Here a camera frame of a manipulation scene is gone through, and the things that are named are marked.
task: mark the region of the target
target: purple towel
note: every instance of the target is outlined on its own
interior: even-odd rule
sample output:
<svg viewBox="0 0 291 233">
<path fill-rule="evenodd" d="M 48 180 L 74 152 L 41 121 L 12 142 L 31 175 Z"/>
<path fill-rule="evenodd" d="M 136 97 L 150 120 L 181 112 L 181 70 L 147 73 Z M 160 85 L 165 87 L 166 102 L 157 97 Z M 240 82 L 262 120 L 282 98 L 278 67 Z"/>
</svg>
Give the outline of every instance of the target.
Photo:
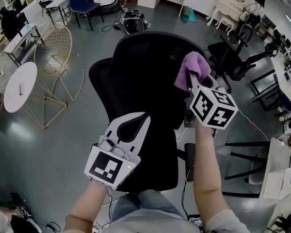
<svg viewBox="0 0 291 233">
<path fill-rule="evenodd" d="M 210 74 L 210 66 L 205 58 L 198 52 L 190 52 L 184 57 L 180 71 L 175 81 L 175 86 L 188 91 L 186 84 L 186 72 L 193 71 L 197 73 L 198 81 L 201 83 Z"/>
</svg>

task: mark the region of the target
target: person's left arm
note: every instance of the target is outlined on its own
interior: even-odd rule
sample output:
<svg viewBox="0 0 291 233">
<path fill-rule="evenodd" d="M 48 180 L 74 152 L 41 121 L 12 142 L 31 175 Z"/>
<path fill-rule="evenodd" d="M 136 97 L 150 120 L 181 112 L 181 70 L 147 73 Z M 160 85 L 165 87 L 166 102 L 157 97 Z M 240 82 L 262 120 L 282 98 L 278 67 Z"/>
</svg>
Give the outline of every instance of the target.
<svg viewBox="0 0 291 233">
<path fill-rule="evenodd" d="M 106 193 L 107 187 L 91 181 L 69 213 L 64 231 L 79 230 L 84 233 L 92 233 L 93 223 L 101 209 Z"/>
</svg>

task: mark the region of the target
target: navy blue chair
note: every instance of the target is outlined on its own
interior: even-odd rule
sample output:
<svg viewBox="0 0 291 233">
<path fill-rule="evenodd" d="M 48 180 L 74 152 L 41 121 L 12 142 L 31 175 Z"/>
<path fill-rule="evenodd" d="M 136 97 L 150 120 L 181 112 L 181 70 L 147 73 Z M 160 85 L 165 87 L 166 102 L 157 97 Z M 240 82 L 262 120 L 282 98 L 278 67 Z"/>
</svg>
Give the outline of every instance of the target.
<svg viewBox="0 0 291 233">
<path fill-rule="evenodd" d="M 89 15 L 89 13 L 93 9 L 100 7 L 100 3 L 90 2 L 88 0 L 69 0 L 69 3 L 70 3 L 71 10 L 76 15 L 76 19 L 77 19 L 77 23 L 78 23 L 79 28 L 81 28 L 81 26 L 80 26 L 80 22 L 79 22 L 77 13 L 84 13 L 84 14 L 87 14 L 89 25 L 91 26 L 91 29 L 93 31 L 93 26 L 91 23 L 91 16 Z"/>
</svg>

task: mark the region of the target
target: wire chair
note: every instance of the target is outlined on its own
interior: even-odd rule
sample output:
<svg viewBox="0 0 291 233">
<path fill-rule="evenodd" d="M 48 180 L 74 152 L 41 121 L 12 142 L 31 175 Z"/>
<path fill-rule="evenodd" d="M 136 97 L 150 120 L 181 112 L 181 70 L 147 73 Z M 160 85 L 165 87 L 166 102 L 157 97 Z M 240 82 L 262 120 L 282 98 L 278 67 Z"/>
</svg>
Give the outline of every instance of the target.
<svg viewBox="0 0 291 233">
<path fill-rule="evenodd" d="M 51 94 L 51 96 L 55 96 L 54 89 L 57 81 L 60 79 L 71 100 L 74 101 L 83 87 L 85 70 L 83 69 L 82 84 L 74 98 L 71 96 L 61 77 L 66 71 L 65 65 L 69 60 L 72 45 L 72 35 L 66 26 L 52 26 L 45 31 L 45 33 L 38 40 L 34 51 L 34 62 L 37 65 L 38 71 L 44 76 L 57 76 L 52 91 L 45 83 L 46 90 Z"/>
</svg>

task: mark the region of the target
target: person's right arm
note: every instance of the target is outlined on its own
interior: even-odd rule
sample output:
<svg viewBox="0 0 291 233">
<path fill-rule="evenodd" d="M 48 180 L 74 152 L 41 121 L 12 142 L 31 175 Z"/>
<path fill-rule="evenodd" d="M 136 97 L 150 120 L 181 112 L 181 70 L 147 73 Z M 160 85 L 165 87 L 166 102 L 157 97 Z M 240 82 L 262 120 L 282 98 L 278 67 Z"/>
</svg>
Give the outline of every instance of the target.
<svg viewBox="0 0 291 233">
<path fill-rule="evenodd" d="M 212 129 L 203 127 L 198 119 L 194 163 L 194 197 L 204 227 L 221 211 L 229 210 L 221 191 L 221 175 L 215 156 Z"/>
</svg>

